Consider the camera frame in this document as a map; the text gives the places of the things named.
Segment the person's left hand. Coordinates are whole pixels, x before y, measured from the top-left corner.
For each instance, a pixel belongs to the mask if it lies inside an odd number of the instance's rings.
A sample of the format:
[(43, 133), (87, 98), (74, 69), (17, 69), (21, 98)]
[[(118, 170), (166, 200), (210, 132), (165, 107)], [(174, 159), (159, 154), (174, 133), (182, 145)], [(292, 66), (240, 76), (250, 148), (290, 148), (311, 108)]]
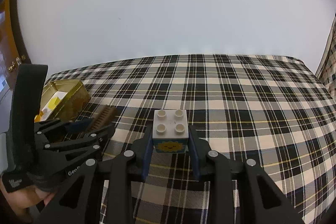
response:
[(4, 195), (11, 210), (15, 213), (23, 223), (30, 223), (33, 217), (29, 212), (29, 208), (37, 205), (41, 201), (45, 205), (53, 199), (55, 192), (45, 192), (39, 189), (36, 185), (30, 185), (26, 188), (19, 189), (9, 193), (1, 180), (1, 192)]

